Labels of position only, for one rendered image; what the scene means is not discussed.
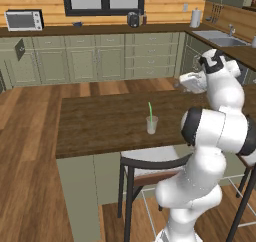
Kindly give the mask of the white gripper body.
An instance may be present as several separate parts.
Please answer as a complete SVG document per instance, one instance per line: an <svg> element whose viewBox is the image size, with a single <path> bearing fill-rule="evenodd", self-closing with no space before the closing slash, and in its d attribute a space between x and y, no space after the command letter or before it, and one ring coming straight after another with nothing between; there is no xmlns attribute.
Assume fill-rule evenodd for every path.
<svg viewBox="0 0 256 242"><path fill-rule="evenodd" d="M203 71L183 74L179 77L179 82L194 94L207 90L206 75Z"/></svg>

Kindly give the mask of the clear glass cup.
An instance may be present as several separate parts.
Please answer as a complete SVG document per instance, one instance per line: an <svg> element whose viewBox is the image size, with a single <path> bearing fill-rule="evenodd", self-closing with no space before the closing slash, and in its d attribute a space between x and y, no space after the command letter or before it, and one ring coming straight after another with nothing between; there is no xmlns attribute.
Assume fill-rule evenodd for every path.
<svg viewBox="0 0 256 242"><path fill-rule="evenodd" d="M147 132L151 135L153 135L156 132L157 124L158 124L158 118L156 116L148 116L146 118L147 121Z"/></svg>

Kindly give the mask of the wooden top dining counter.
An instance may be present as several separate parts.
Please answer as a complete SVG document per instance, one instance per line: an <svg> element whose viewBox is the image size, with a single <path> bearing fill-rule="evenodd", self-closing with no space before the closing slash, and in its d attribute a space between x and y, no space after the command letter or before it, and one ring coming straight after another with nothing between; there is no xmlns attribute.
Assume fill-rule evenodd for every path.
<svg viewBox="0 0 256 242"><path fill-rule="evenodd" d="M148 102L158 118L153 135ZM192 106L207 108L207 96L171 90L62 101L56 161L74 242L100 238L98 206L118 199L119 153L182 144L181 118Z"/></svg>

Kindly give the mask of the green sink cupboard run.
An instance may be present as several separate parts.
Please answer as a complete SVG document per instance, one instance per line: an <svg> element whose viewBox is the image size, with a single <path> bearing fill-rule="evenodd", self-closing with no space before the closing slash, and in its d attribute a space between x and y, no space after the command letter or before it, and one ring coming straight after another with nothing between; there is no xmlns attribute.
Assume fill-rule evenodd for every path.
<svg viewBox="0 0 256 242"><path fill-rule="evenodd" d="M211 46L187 34L185 36L180 73L185 74L190 72L199 72L201 70L201 66L198 63L198 59L202 53L210 49ZM239 83L241 85L256 84L256 72L252 71L241 62L237 62L237 64L241 71L241 75L237 77Z"/></svg>

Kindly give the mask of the steel sink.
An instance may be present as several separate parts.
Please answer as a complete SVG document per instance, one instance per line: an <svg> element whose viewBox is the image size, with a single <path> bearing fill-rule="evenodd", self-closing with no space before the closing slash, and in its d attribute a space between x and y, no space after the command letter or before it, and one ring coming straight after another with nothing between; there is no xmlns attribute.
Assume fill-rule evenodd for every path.
<svg viewBox="0 0 256 242"><path fill-rule="evenodd" d="M247 43L241 39L217 30L194 31L194 34L220 47L250 46L250 43Z"/></svg>

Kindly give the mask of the white paper towel roll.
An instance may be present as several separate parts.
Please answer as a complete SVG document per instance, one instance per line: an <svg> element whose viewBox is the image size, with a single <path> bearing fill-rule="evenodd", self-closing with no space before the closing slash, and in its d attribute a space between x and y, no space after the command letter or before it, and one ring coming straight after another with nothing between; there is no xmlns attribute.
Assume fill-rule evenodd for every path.
<svg viewBox="0 0 256 242"><path fill-rule="evenodd" d="M200 25L202 11L198 8L195 8L192 11L191 20L190 20L190 27L197 28Z"/></svg>

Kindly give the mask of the white seat black stool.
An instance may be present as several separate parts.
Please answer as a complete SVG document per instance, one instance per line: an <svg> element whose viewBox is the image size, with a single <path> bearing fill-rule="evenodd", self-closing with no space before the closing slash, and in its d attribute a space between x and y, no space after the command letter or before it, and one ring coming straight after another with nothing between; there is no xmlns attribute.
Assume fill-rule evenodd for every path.
<svg viewBox="0 0 256 242"><path fill-rule="evenodd" d="M127 178L124 242L130 242L132 203L144 186L157 184L182 170L191 153L180 158L173 146L120 153L118 217L122 217L124 178Z"/></svg>

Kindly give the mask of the green base cupboard run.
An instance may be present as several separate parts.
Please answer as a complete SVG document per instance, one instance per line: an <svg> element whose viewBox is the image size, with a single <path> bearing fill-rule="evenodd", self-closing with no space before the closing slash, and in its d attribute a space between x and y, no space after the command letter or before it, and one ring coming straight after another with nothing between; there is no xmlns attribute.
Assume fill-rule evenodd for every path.
<svg viewBox="0 0 256 242"><path fill-rule="evenodd" d="M0 38L9 87L172 77L180 34L139 33ZM25 53L17 60L15 45Z"/></svg>

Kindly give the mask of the dark grey square panel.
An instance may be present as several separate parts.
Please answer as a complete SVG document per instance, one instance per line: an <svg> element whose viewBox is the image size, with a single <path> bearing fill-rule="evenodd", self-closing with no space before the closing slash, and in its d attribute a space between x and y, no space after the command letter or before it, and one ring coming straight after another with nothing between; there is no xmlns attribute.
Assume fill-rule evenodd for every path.
<svg viewBox="0 0 256 242"><path fill-rule="evenodd" d="M17 60L20 60L25 53L25 45L22 39L15 45L15 52L17 56Z"/></svg>

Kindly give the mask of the white microwave oven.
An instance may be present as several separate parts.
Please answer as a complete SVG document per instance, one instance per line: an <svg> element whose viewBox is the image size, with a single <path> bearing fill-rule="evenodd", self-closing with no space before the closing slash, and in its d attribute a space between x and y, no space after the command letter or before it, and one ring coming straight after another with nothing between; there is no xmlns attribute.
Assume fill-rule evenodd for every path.
<svg viewBox="0 0 256 242"><path fill-rule="evenodd" d="M9 31L42 31L44 28L41 9L7 10L4 16Z"/></svg>

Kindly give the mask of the rail with hanging tools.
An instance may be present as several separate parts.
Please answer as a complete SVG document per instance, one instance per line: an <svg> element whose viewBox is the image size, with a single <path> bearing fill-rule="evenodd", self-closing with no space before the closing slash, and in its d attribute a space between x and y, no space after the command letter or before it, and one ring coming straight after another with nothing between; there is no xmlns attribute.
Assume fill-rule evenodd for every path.
<svg viewBox="0 0 256 242"><path fill-rule="evenodd" d="M212 11L211 15L209 17L206 17L205 20L211 23L216 23L218 20L218 17L220 15L220 12L222 10L222 5L221 4L212 4Z"/></svg>

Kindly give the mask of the black frame stool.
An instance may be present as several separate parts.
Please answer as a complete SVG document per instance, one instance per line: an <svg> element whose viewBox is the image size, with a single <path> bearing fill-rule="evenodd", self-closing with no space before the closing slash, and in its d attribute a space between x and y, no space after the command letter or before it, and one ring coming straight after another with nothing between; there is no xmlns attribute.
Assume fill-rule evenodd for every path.
<svg viewBox="0 0 256 242"><path fill-rule="evenodd" d="M241 196L242 200L241 200L239 208L236 212L236 215L235 215L235 218L233 220L232 226L230 228L229 234L227 236L226 242L232 242L232 240L234 238L234 235L236 233L236 230L237 230L238 226L240 225L239 223L240 223L240 220L241 220L242 215L244 213L244 210L247 206L249 207L249 205L247 203L248 203L249 198L251 196L252 190L253 190L254 186L256 185L256 163L255 164L248 164L247 161L242 156L239 156L239 155L237 155L237 156L242 161L242 163L245 165L246 169L245 169L245 172L244 172L244 176L243 176L243 178L240 182L239 188L237 189L235 187L235 189L237 190L236 197L238 198L239 196ZM249 174L251 176L250 176L248 185L246 187L245 193L242 195L241 192L242 192L242 189L245 185L246 179L247 179Z"/></svg>

